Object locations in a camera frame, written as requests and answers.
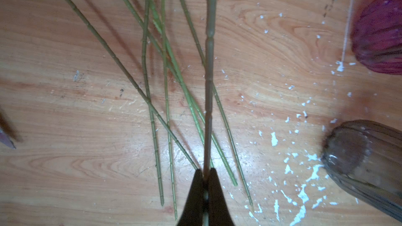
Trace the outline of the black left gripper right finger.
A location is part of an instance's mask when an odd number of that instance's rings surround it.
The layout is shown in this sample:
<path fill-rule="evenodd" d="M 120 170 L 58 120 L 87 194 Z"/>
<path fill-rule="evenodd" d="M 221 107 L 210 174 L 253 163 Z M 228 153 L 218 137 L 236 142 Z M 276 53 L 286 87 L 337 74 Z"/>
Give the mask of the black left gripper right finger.
<path fill-rule="evenodd" d="M 206 182 L 206 213 L 209 226 L 234 226 L 215 168 L 211 168 Z"/>

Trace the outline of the purple glass vase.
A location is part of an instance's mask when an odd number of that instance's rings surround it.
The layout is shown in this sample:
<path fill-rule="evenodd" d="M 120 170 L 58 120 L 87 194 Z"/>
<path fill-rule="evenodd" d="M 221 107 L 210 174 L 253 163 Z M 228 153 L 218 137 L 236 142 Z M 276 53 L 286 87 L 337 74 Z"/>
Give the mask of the purple glass vase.
<path fill-rule="evenodd" d="M 352 51 L 373 72 L 402 74 L 402 0 L 374 0 L 355 21 Z"/>

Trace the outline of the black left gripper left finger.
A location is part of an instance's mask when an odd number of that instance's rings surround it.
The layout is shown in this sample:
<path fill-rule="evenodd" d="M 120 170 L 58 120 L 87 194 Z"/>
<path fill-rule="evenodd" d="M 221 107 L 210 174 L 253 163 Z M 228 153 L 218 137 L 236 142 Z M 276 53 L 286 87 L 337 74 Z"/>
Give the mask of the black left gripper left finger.
<path fill-rule="evenodd" d="M 204 181 L 200 169 L 195 171 L 182 215 L 177 226 L 202 226 L 204 213 Z"/>

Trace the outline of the large red rose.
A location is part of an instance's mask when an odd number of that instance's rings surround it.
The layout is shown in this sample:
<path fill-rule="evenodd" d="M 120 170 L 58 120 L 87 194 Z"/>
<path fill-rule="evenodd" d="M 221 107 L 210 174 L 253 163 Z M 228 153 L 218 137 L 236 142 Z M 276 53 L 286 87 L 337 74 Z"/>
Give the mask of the large red rose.
<path fill-rule="evenodd" d="M 107 42 L 104 40 L 104 38 L 97 32 L 97 30 L 93 27 L 93 25 L 89 22 L 89 20 L 83 15 L 83 13 L 77 8 L 77 6 L 73 3 L 72 0 L 65 0 L 68 5 L 72 8 L 72 10 L 78 15 L 78 17 L 82 20 L 82 22 L 85 24 L 85 26 L 89 29 L 89 31 L 95 36 L 95 38 L 100 42 L 100 44 L 104 47 L 104 49 L 107 51 L 107 53 L 112 57 L 112 59 L 115 61 L 115 63 L 118 65 L 118 67 L 121 69 L 121 71 L 124 73 L 124 75 L 129 79 L 131 84 L 135 87 L 135 89 L 138 91 L 142 99 L 146 102 L 148 105 L 149 109 L 151 112 L 156 116 L 156 118 L 161 122 L 161 124 L 164 126 L 165 130 L 168 132 L 168 134 L 172 137 L 176 145 L 179 147 L 179 149 L 182 151 L 184 156 L 187 158 L 187 160 L 190 162 L 191 166 L 197 170 L 198 167 L 196 163 L 193 161 L 191 156 L 188 154 L 182 143 L 177 139 L 173 131 L 168 127 L 167 123 L 165 120 L 162 118 L 162 116 L 158 113 L 156 108 L 153 106 L 151 103 L 150 99 L 146 96 L 146 94 L 143 92 L 143 90 L 139 87 L 137 82 L 134 80 L 132 75 L 127 71 L 127 69 L 124 67 L 124 65 L 121 63 L 117 55 L 113 52 L 113 50 L 110 48 L 110 46 L 107 44 Z"/>

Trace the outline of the brown glass vase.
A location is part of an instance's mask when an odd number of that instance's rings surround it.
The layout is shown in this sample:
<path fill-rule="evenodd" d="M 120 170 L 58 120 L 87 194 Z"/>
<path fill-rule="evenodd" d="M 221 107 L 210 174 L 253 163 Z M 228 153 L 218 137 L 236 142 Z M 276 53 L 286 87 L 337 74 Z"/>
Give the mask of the brown glass vase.
<path fill-rule="evenodd" d="M 325 139 L 321 160 L 341 189 L 401 221 L 400 130 L 370 120 L 346 121 Z"/>

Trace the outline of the peach cream rose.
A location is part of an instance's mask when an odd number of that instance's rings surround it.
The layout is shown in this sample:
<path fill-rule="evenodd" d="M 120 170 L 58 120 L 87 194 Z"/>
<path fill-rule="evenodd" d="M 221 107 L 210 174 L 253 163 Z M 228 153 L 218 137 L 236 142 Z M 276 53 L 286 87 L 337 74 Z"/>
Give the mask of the peach cream rose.
<path fill-rule="evenodd" d="M 211 133 L 213 123 L 213 68 L 214 68 L 214 35 L 216 24 L 217 0 L 206 0 L 206 55 L 205 55 L 205 143 L 203 175 L 207 180 L 210 173 Z"/>

